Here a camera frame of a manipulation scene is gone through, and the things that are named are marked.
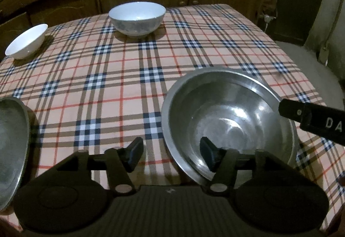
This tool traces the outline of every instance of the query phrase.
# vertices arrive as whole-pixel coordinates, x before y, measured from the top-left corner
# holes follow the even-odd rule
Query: plaid tablecloth
[[[99,154],[141,136],[146,152],[130,174],[135,185],[178,184],[182,172],[163,140],[163,99],[179,77],[214,65],[258,75],[281,97],[324,104],[275,42],[227,5],[171,8],[144,40],[115,31],[107,14],[51,27],[34,58],[2,61],[0,97],[20,98],[31,110],[32,177],[79,149]],[[325,228],[344,203],[338,179],[345,151],[298,125],[297,131],[296,168],[329,197]],[[105,171],[93,179],[107,187]],[[18,225],[14,213],[4,218]]]

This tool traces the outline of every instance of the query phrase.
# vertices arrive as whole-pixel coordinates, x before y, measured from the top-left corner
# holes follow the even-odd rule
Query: floor
[[[276,43],[306,75],[327,106],[344,110],[344,94],[337,77],[329,68],[318,63],[314,52],[290,43]]]

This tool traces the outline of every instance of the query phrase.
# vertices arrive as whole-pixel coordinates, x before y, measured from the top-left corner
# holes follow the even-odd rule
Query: table
[[[115,31],[107,14],[51,27],[35,57],[2,61],[0,97],[20,98],[31,110],[32,177],[77,150],[99,154],[141,136],[146,152],[130,174],[134,184],[179,184],[186,178],[168,155],[160,109],[179,77],[214,65],[259,76],[281,97],[324,104],[275,42],[228,5],[170,8],[141,40]],[[345,151],[296,126],[296,168],[327,193],[326,228],[345,199],[337,182],[345,175]],[[93,179],[107,187],[105,171]],[[18,225],[14,213],[5,218]]]

